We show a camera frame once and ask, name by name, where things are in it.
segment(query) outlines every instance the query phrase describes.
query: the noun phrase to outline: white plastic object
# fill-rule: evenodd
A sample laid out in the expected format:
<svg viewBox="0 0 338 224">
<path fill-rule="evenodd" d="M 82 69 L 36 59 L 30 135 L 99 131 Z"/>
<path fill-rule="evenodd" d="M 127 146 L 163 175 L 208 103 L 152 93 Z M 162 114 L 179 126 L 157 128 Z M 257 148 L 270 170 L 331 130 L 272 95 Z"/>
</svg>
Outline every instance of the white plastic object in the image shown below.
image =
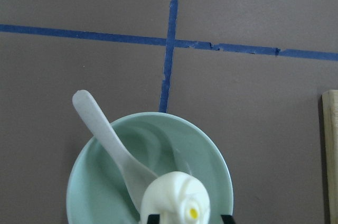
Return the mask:
<svg viewBox="0 0 338 224">
<path fill-rule="evenodd" d="M 117 164 L 130 198 L 140 212 L 144 192 L 157 175 L 130 154 L 88 91 L 77 91 L 72 101 L 83 122 Z"/>
<path fill-rule="evenodd" d="M 174 171 L 154 180 L 144 193 L 140 224 L 159 214 L 161 224 L 208 224 L 210 199 L 197 178 Z"/>
</svg>

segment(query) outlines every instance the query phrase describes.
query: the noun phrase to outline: light wood plank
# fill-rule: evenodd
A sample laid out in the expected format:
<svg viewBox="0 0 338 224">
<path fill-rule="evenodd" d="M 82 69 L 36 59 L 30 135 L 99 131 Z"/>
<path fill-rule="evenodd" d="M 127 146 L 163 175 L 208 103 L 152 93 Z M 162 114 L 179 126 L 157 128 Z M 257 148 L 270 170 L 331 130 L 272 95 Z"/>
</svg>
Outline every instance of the light wood plank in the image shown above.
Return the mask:
<svg viewBox="0 0 338 224">
<path fill-rule="evenodd" d="M 323 112 L 331 224 L 338 224 L 338 90 L 323 93 Z"/>
</svg>

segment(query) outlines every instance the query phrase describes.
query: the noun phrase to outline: white plastic spoon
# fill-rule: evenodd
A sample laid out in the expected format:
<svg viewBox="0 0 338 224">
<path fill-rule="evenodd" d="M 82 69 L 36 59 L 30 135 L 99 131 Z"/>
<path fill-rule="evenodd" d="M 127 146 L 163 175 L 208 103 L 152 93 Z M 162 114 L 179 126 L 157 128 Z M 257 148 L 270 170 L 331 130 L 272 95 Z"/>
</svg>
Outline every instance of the white plastic spoon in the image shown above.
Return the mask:
<svg viewBox="0 0 338 224">
<path fill-rule="evenodd" d="M 144 192 L 157 175 L 136 160 L 125 148 L 88 91 L 77 91 L 73 96 L 73 105 L 94 137 L 117 164 L 134 206 L 140 212 Z"/>
</svg>

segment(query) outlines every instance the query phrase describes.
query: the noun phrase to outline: blue painter's tape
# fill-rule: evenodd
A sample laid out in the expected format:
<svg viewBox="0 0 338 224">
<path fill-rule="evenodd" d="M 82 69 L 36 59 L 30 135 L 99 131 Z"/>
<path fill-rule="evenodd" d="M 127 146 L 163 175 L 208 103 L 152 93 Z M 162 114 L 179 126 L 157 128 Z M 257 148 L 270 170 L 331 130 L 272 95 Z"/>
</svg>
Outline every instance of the blue painter's tape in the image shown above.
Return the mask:
<svg viewBox="0 0 338 224">
<path fill-rule="evenodd" d="M 29 26 L 17 26 L 0 24 L 0 32 L 10 33 L 22 33 L 22 34 L 35 34 L 35 35 L 47 35 L 58 36 L 63 38 L 77 38 L 88 40 L 99 40 L 109 42 L 121 42 L 121 43 L 136 43 L 136 44 L 149 44 L 166 46 L 166 70 L 165 74 L 169 75 L 172 68 L 172 54 L 174 47 L 176 48 L 193 48 L 210 51 L 226 51 L 226 52 L 240 52 L 250 54 L 262 54 L 262 55 L 278 55 L 282 57 L 293 57 L 303 59 L 318 59 L 318 60 L 331 60 L 338 61 L 338 53 L 321 52 L 321 51 L 304 51 L 304 50 L 280 50 L 279 48 L 249 46 L 249 45 L 237 45 L 237 44 L 212 44 L 210 42 L 201 41 L 189 41 L 189 40 L 170 40 L 166 42 L 165 38 L 149 38 L 145 36 L 134 35 L 118 35 L 108 33 L 96 33 L 86 31 L 74 31 L 74 30 L 61 30 L 61 29 L 48 29 L 43 27 L 29 27 Z"/>
<path fill-rule="evenodd" d="M 210 51 L 226 51 L 250 54 L 274 55 L 283 57 L 338 61 L 338 53 L 303 50 L 281 50 L 274 47 L 250 46 L 240 44 L 212 44 L 210 42 L 175 40 L 177 48 L 193 48 Z"/>
<path fill-rule="evenodd" d="M 159 112 L 167 112 L 170 79 L 173 65 L 173 54 L 175 47 L 175 36 L 176 36 L 176 19 L 177 11 L 179 6 L 179 0 L 170 1 L 169 21 L 168 21 L 168 33 L 166 39 L 166 49 L 164 58 L 163 75 L 164 80 L 162 81 L 161 98 L 159 100 Z"/>
<path fill-rule="evenodd" d="M 47 35 L 47 36 L 58 36 L 58 37 L 63 37 L 63 38 L 77 38 L 77 39 L 110 41 L 110 42 L 120 42 L 120 43 L 149 44 L 149 45 L 160 45 L 160 46 L 165 46 L 166 44 L 165 38 L 149 38 L 146 36 L 118 35 L 118 34 L 108 34 L 108 33 L 48 29 L 44 27 L 29 27 L 29 26 L 16 26 L 16 25 L 5 25 L 5 24 L 0 24 L 0 32 Z"/>
<path fill-rule="evenodd" d="M 284 50 L 279 52 L 279 56 L 302 58 L 302 59 L 320 59 L 338 61 L 338 53 L 319 52 L 319 51 L 301 51 L 301 50 Z"/>
<path fill-rule="evenodd" d="M 249 46 L 240 44 L 226 44 L 226 43 L 212 44 L 210 42 L 186 41 L 186 40 L 176 40 L 175 46 L 178 48 L 194 48 L 210 51 L 228 51 L 228 52 L 265 54 L 265 55 L 278 55 L 280 52 L 279 48 Z"/>
</svg>

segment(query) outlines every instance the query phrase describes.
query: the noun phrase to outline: light green bowl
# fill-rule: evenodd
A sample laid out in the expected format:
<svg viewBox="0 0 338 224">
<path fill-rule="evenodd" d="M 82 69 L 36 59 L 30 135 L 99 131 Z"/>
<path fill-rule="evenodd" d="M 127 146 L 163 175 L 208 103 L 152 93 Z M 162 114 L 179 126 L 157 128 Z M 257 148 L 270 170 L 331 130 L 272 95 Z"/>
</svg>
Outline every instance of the light green bowl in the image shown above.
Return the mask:
<svg viewBox="0 0 338 224">
<path fill-rule="evenodd" d="M 111 123 L 139 161 L 162 175 L 182 171 L 199 179 L 211 201 L 210 223 L 232 214 L 233 192 L 226 163 L 206 134 L 166 113 L 138 113 Z M 92 138 L 79 154 L 67 189 L 69 224 L 137 224 L 139 214 L 122 176 L 100 143 Z"/>
</svg>

